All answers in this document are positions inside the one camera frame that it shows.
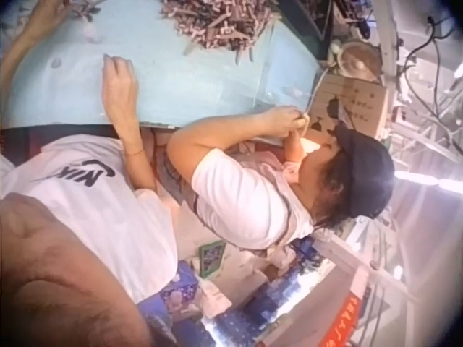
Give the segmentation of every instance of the black cap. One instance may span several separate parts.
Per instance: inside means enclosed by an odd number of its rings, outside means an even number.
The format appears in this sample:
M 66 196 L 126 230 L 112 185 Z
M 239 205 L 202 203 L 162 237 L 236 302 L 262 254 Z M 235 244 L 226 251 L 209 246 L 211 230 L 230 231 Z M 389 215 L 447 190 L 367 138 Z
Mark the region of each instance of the black cap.
M 336 125 L 332 134 L 351 159 L 350 217 L 378 217 L 394 189 L 391 155 L 381 142 L 342 123 Z

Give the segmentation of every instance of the red sign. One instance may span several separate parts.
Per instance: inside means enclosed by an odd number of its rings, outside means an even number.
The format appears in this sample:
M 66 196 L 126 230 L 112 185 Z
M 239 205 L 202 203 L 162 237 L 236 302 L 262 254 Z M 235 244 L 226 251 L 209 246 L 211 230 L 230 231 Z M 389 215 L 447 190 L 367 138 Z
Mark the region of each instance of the red sign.
M 344 347 L 354 332 L 360 312 L 361 300 L 352 292 L 346 297 L 336 319 L 318 347 Z

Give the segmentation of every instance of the cardboard sign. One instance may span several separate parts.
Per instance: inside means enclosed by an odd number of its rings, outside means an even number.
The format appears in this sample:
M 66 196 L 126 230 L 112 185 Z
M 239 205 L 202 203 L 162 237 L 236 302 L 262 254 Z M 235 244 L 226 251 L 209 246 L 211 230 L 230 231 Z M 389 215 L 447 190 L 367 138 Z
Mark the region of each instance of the cardboard sign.
M 330 105 L 340 104 L 344 112 L 336 116 Z M 334 74 L 327 74 L 317 89 L 309 110 L 310 125 L 306 138 L 320 143 L 339 118 L 347 118 L 349 127 L 379 139 L 387 119 L 387 88 Z
M 349 292 L 344 304 L 339 310 L 336 319 L 328 329 L 319 347 L 344 347 L 349 337 L 354 332 L 358 321 L 361 300 L 358 296 Z

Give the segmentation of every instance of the worker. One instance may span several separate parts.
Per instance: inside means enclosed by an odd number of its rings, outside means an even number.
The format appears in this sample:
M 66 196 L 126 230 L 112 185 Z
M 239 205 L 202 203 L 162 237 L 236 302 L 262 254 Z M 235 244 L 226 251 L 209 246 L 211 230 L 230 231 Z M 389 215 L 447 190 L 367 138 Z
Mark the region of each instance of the worker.
M 38 1 L 2 61 L 3 104 L 22 59 L 68 11 L 62 0 Z M 120 140 L 65 137 L 16 168 L 0 156 L 6 346 L 174 346 L 136 306 L 177 271 L 169 209 L 140 138 L 137 80 L 130 61 L 101 63 L 103 105 Z
M 267 256 L 315 229 L 361 215 L 376 218 L 394 187 L 387 149 L 339 124 L 306 155 L 298 131 L 305 122 L 293 107 L 201 119 L 170 137 L 169 174 L 181 177 L 182 197 L 205 226 Z M 225 153 L 256 137 L 285 137 L 286 163 L 270 152 Z

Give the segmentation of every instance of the light blue table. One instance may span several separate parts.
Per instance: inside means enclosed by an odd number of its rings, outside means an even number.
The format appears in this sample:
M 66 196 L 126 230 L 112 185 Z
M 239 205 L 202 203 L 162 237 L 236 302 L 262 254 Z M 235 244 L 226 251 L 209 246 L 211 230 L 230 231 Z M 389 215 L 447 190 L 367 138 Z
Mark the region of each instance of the light blue table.
M 102 55 L 133 60 L 140 82 L 142 123 L 181 127 L 204 116 L 251 112 L 261 105 L 305 109 L 318 71 L 313 55 L 280 22 L 239 66 L 230 51 L 196 50 L 161 17 L 156 0 L 108 0 L 93 24 L 100 43 L 89 43 L 85 24 L 68 20 L 21 64 L 4 126 L 106 124 L 101 103 Z M 53 68 L 59 59 L 61 66 Z

